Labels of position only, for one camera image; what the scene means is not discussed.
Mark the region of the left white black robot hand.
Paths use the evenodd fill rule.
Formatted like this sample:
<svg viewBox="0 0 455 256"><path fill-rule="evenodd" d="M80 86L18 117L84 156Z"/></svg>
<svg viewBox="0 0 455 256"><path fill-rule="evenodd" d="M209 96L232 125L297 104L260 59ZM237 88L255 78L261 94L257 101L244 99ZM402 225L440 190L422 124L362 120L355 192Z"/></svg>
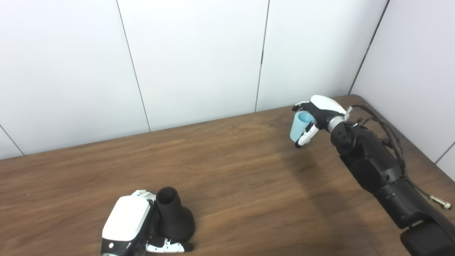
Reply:
<svg viewBox="0 0 455 256"><path fill-rule="evenodd" d="M101 233L102 256L144 256L147 253L191 252L196 230L189 208L173 187L157 194L138 190L120 197Z"/></svg>

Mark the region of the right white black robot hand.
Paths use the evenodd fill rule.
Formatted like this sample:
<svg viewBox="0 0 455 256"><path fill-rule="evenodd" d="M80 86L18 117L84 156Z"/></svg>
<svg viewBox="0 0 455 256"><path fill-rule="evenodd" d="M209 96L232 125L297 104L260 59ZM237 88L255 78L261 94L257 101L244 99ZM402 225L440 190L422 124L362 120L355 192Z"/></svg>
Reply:
<svg viewBox="0 0 455 256"><path fill-rule="evenodd" d="M308 122L304 122L306 126L300 135L294 139L296 148L301 148L309 143L320 130L331 133L336 125L346 121L349 116L348 112L338 102L321 95L313 95L309 101L301 101L295 104L291 110L293 112L306 112L311 116Z"/></svg>

